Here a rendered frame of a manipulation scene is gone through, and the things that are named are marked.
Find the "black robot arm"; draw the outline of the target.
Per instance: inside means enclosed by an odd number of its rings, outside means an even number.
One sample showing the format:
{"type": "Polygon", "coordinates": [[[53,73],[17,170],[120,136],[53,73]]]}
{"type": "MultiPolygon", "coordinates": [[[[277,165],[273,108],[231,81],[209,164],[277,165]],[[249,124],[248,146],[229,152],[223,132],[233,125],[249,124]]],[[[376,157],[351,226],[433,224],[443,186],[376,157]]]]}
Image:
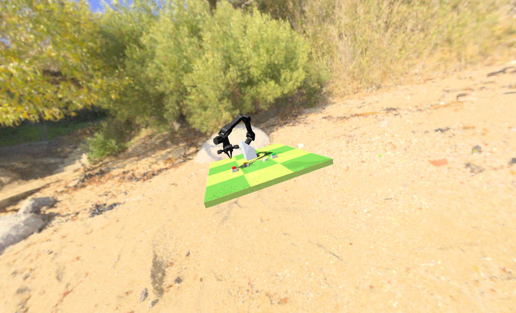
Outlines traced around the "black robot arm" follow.
{"type": "MultiPolygon", "coordinates": [[[[246,129],[247,129],[247,133],[246,133],[247,139],[244,142],[249,145],[251,143],[251,141],[254,141],[255,133],[252,131],[252,128],[251,128],[251,124],[250,124],[251,117],[246,114],[238,114],[238,116],[236,118],[234,118],[232,120],[232,122],[230,122],[228,125],[225,125],[221,128],[221,130],[218,133],[219,136],[214,137],[214,140],[213,140],[214,144],[218,145],[218,144],[221,144],[222,142],[229,141],[228,140],[229,134],[232,132],[233,127],[235,127],[240,121],[243,121],[245,123],[246,129]]],[[[223,146],[223,149],[226,152],[230,151],[232,148],[233,148],[232,144],[223,146]]]]}

